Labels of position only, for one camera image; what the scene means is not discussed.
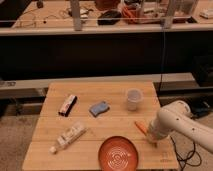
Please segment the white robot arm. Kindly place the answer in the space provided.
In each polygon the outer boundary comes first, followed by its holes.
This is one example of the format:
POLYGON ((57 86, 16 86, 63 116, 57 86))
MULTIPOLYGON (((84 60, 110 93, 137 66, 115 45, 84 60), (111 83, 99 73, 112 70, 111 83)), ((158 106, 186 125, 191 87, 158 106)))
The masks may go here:
POLYGON ((213 154, 213 128, 193 121, 189 118, 190 114, 189 105, 182 100, 162 106, 149 123, 148 141, 156 143, 167 138, 172 131, 176 131, 213 154))

